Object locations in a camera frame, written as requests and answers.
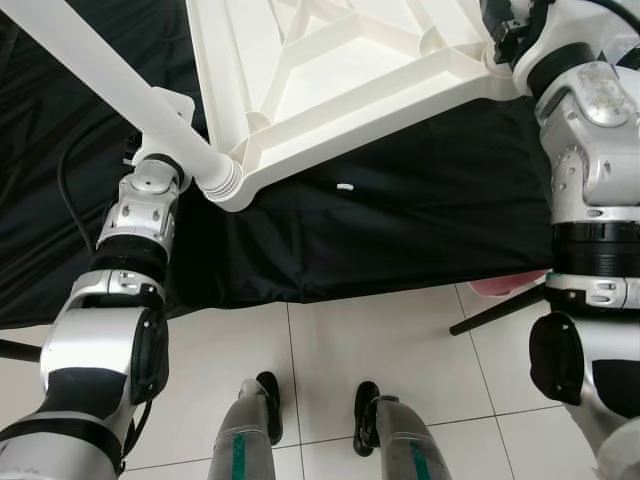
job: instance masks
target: black rubber band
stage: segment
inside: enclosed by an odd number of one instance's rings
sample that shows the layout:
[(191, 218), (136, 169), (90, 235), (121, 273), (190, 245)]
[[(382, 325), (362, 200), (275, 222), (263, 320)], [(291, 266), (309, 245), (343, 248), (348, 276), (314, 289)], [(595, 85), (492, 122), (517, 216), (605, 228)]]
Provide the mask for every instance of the black rubber band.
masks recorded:
[(640, 225), (565, 223), (553, 227), (553, 269), (592, 277), (640, 277)]
[(536, 100), (549, 88), (553, 81), (573, 67), (593, 62), (596, 56), (586, 43), (565, 45), (547, 55), (531, 70), (527, 83)]
[(163, 155), (162, 153), (152, 153), (148, 157), (144, 158), (145, 160), (158, 160), (159, 162), (164, 162), (173, 168), (178, 173), (178, 186), (182, 187), (182, 183), (184, 182), (184, 170), (180, 166), (178, 162), (176, 162), (173, 158), (168, 155)]
[(47, 418), (14, 423), (0, 432), (0, 442), (33, 433), (53, 433), (90, 443), (104, 453), (116, 475), (120, 473), (122, 446), (115, 434), (100, 424), (78, 418)]
[(167, 252), (153, 240), (136, 235), (115, 235), (100, 244), (90, 270), (130, 270), (162, 284), (167, 262)]

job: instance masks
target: black padding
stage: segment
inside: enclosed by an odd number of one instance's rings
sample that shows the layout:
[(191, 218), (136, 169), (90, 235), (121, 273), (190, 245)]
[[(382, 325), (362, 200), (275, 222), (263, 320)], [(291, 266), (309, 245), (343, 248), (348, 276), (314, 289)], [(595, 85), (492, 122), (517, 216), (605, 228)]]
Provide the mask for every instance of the black padding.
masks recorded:
[(533, 96), (539, 100), (558, 76), (595, 59), (591, 47), (586, 43), (572, 43), (555, 50), (538, 62), (527, 78)]
[(553, 269), (604, 277), (640, 276), (640, 225), (564, 223), (553, 228)]
[[(0, 442), (33, 433), (54, 433), (88, 442), (109, 458), (117, 475), (120, 473), (122, 460), (120, 441), (111, 430), (100, 424), (77, 418), (25, 420), (24, 422), (14, 423), (0, 432)], [(61, 458), (59, 460), (61, 462), (73, 461), (71, 458)]]
[(131, 402), (154, 399), (169, 379), (169, 327), (154, 310), (140, 317), (131, 355)]
[(632, 48), (618, 62), (620, 67), (630, 68), (631, 70), (640, 70), (640, 46)]
[(640, 417), (640, 362), (596, 360), (593, 380), (602, 402), (625, 418)]
[(122, 401), (127, 378), (101, 368), (65, 368), (49, 374), (47, 396), (38, 412), (81, 412), (111, 416)]
[(564, 314), (552, 313), (536, 322), (529, 339), (531, 379), (548, 398), (580, 404), (584, 357), (580, 337)]
[(90, 269), (130, 270), (164, 282), (168, 256), (164, 248), (147, 238), (135, 235), (116, 235), (100, 244)]

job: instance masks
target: black cloth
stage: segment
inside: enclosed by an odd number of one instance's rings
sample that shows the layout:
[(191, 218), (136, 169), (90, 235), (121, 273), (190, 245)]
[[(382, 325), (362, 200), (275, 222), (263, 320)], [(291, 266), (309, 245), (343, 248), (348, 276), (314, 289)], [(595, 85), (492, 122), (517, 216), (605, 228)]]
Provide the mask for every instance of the black cloth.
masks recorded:
[[(206, 137), (184, 0), (70, 4), (150, 84), (193, 97)], [(24, 32), (9, 45), (0, 23), (0, 60), (11, 50), (0, 64), (0, 327), (20, 327), (52, 321), (89, 263), (58, 192), (59, 158), (84, 134), (68, 183), (96, 238), (132, 129)], [(532, 112), (529, 99), (472, 102), (267, 187), (240, 213), (192, 187), (174, 305), (311, 302), (547, 267), (549, 167)]]

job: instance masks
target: robotic arm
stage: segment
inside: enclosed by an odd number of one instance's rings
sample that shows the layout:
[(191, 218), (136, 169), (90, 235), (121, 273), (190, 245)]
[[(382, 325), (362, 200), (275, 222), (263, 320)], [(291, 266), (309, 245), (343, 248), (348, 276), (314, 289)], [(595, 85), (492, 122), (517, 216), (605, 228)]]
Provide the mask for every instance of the robotic arm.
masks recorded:
[(532, 379), (603, 478), (640, 479), (640, 3), (481, 5), (494, 68), (537, 100), (553, 172), (553, 313), (531, 332)]
[[(181, 100), (186, 108), (177, 112), (190, 121), (193, 102)], [(157, 147), (147, 140), (121, 180), (89, 272), (74, 283), (45, 341), (44, 403), (0, 431), (0, 479), (116, 479), (167, 383), (163, 282), (188, 178)]]

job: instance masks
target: white tile floor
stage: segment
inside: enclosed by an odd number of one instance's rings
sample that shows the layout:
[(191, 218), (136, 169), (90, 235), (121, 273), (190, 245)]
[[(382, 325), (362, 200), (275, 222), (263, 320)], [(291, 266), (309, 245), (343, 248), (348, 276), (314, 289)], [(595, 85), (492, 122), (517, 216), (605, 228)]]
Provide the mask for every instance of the white tile floor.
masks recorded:
[[(172, 320), (171, 378), (124, 480), (205, 479), (240, 381), (272, 370), (285, 433), (278, 480), (376, 479), (380, 459), (352, 452), (352, 402), (372, 379), (431, 429), (453, 480), (593, 480), (595, 460), (564, 408), (531, 385), (531, 307), (472, 334), (448, 327), (492, 304), (466, 285), (315, 305), (207, 310)], [(0, 332), (41, 343), (47, 329)], [(38, 368), (0, 361), (0, 426), (39, 405)]]

